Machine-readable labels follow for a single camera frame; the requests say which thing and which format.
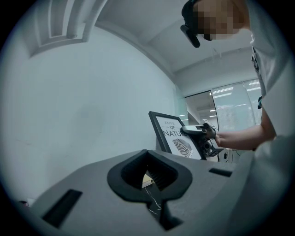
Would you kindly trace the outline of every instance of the white wall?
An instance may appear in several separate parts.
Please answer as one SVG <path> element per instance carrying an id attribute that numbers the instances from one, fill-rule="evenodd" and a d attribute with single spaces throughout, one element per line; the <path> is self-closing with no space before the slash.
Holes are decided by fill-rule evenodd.
<path id="1" fill-rule="evenodd" d="M 37 198 L 77 168 L 155 149 L 149 111 L 175 115 L 175 85 L 146 56 L 95 28 L 89 43 L 29 59 L 20 29 L 0 65 L 0 168 L 12 198 Z"/>
<path id="2" fill-rule="evenodd" d="M 184 96 L 193 95 L 248 79 L 257 78 L 251 62 L 252 49 L 215 56 L 176 74 L 175 84 Z"/>

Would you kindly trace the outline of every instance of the person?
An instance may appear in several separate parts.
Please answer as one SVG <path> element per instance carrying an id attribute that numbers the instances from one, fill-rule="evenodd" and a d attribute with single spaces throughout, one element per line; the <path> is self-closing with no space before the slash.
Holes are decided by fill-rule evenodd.
<path id="1" fill-rule="evenodd" d="M 292 51 L 267 12 L 253 0 L 190 0 L 183 7 L 186 27 L 194 35 L 204 35 L 207 40 L 228 38 L 240 29 L 252 33 L 249 44 L 251 58 L 262 93 L 261 124 L 241 131 L 216 132 L 205 125 L 207 138 L 214 138 L 217 145 L 237 150 L 255 150 L 265 141 L 276 136 L 274 127 L 263 109 L 263 98 L 271 90 L 284 69 Z"/>

